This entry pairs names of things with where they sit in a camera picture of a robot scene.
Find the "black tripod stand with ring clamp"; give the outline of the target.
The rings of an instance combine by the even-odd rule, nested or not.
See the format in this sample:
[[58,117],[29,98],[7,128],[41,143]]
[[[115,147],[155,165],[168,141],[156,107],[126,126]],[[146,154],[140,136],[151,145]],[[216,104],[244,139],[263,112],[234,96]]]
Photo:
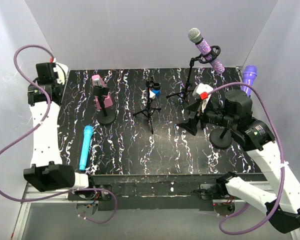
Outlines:
[[146,86],[146,93],[147,93],[146,106],[143,110],[133,113],[133,116],[135,117],[139,114],[144,115],[149,122],[151,133],[154,134],[152,115],[154,114],[155,111],[160,112],[161,108],[152,107],[152,102],[154,100],[150,99],[150,90],[161,90],[161,84],[159,82],[155,82],[154,78],[151,77],[150,79],[146,80],[145,86]]

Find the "glitter purple silver-head microphone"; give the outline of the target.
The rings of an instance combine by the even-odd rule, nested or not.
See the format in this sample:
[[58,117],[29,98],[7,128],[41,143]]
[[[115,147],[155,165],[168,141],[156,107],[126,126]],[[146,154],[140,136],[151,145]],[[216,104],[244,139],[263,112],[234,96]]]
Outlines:
[[188,33],[188,39],[195,44],[200,51],[204,64],[209,63],[212,69],[219,75],[225,71],[225,67],[218,59],[221,53],[221,48],[217,45],[210,46],[207,41],[202,37],[198,28],[192,28]]

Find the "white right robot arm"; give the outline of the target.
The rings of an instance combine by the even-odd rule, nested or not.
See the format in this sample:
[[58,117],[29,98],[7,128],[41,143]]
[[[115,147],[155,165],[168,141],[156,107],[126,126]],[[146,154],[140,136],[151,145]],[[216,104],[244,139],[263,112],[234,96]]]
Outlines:
[[210,143],[217,149],[227,149],[233,141],[258,165],[273,193],[252,185],[237,174],[229,172],[216,180],[216,192],[222,199],[240,198],[265,215],[271,225],[286,234],[300,228],[300,183],[287,162],[281,162],[282,151],[278,139],[270,128],[253,117],[253,101],[246,92],[233,89],[225,94],[223,106],[214,103],[208,92],[212,88],[199,84],[192,95],[196,102],[187,109],[189,119],[178,126],[192,135],[197,125],[217,125],[209,135]]

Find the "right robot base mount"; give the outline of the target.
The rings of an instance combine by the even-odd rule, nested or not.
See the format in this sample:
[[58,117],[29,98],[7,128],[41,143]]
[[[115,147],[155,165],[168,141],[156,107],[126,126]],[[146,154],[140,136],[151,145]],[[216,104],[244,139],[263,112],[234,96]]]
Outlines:
[[237,212],[246,203],[232,195],[221,195],[215,184],[200,184],[199,197],[204,201],[210,201],[212,210],[218,217],[227,217]]

